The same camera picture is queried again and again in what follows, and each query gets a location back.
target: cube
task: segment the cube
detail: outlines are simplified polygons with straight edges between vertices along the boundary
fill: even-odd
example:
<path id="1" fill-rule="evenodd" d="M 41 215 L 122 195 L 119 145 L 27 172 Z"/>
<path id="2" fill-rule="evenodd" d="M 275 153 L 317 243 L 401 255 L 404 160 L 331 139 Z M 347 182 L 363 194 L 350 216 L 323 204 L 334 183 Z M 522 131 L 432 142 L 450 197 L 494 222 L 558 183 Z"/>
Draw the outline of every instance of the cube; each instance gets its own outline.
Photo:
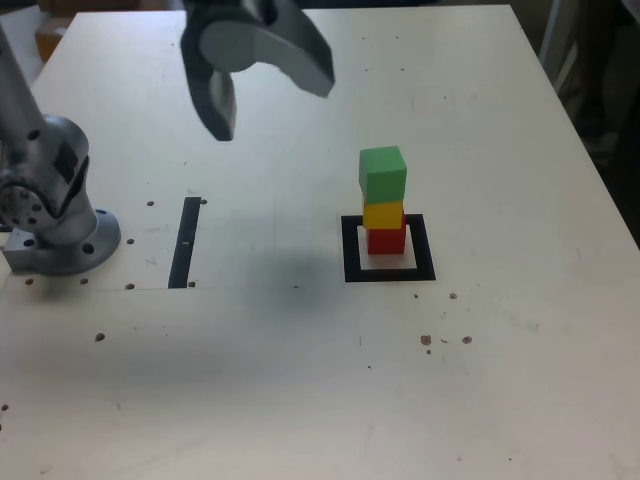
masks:
<path id="1" fill-rule="evenodd" d="M 369 255 L 402 255 L 407 238 L 407 223 L 402 215 L 402 226 L 396 229 L 367 230 Z"/>
<path id="2" fill-rule="evenodd" d="M 407 165 L 398 147 L 360 151 L 360 188 L 368 205 L 404 200 L 406 179 Z"/>
<path id="3" fill-rule="evenodd" d="M 398 229 L 402 225 L 402 202 L 364 204 L 362 225 L 367 229 Z"/>

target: table surface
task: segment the table surface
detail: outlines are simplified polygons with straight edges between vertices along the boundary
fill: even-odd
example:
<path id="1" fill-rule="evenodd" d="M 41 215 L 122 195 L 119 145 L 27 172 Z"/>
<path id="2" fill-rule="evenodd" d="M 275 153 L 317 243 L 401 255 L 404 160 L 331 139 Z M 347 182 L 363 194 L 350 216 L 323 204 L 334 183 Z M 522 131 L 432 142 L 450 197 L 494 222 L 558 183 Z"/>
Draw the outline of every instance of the table surface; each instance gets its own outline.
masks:
<path id="1" fill-rule="evenodd" d="M 123 243 L 0 267 L 0 477 L 639 478 L 640 254 L 511 9 L 310 15 L 329 100 L 255 66 L 232 143 L 191 105 L 182 13 L 76 17 L 33 91 L 86 132 Z M 435 282 L 344 283 L 381 145 Z M 196 288 L 167 290 L 186 196 Z"/>

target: cardboard box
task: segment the cardboard box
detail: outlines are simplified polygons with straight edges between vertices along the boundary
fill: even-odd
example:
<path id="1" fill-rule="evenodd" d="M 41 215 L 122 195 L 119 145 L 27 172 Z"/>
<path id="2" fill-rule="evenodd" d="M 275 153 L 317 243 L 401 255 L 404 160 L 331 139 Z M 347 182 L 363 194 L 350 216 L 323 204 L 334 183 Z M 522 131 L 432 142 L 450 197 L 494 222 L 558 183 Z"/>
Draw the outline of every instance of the cardboard box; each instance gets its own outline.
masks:
<path id="1" fill-rule="evenodd" d="M 36 30 L 36 45 L 43 62 L 49 60 L 72 20 L 71 17 L 51 17 Z"/>

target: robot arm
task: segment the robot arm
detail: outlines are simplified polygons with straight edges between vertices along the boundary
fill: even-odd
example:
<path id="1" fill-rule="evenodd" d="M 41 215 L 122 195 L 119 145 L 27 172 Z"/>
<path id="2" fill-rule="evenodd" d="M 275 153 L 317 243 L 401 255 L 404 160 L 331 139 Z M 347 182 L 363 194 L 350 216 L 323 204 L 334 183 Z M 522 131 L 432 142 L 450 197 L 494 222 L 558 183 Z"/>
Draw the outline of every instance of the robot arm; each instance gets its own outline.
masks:
<path id="1" fill-rule="evenodd" d="M 233 138 L 232 72 L 269 63 L 302 90 L 321 97 L 331 91 L 331 49 L 293 1 L 185 1 L 181 47 L 189 90 L 202 123 L 218 140 Z"/>
<path id="2" fill-rule="evenodd" d="M 218 140 L 231 140 L 230 74 L 256 62 L 279 67 L 301 89 L 327 96 L 331 50 L 293 0 L 185 0 L 182 55 L 194 107 Z M 89 142 L 72 121 L 42 115 L 0 28 L 0 223 L 11 269 L 44 275 L 89 270 L 120 242 L 118 222 L 86 193 Z"/>

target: black tape strip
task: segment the black tape strip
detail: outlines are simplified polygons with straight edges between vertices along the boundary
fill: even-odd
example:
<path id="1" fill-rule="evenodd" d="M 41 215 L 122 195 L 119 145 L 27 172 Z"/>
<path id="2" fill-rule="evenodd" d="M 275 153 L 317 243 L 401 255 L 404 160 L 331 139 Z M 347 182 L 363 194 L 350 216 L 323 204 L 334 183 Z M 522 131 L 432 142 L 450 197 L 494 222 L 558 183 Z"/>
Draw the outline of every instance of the black tape strip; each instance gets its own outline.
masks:
<path id="1" fill-rule="evenodd" d="M 341 218 L 345 282 L 417 282 L 436 279 L 422 215 L 405 215 L 405 218 L 411 232 L 416 268 L 397 270 L 362 270 L 358 246 L 358 227 L 362 225 L 362 216 L 351 215 Z"/>
<path id="2" fill-rule="evenodd" d="M 182 207 L 176 248 L 173 252 L 168 288 L 187 288 L 199 214 L 200 197 L 186 197 Z"/>
<path id="3" fill-rule="evenodd" d="M 78 166 L 78 157 L 67 142 L 62 142 L 58 149 L 58 155 L 53 161 L 53 166 L 58 173 L 64 178 L 64 181 L 70 183 L 73 180 L 73 174 Z"/>

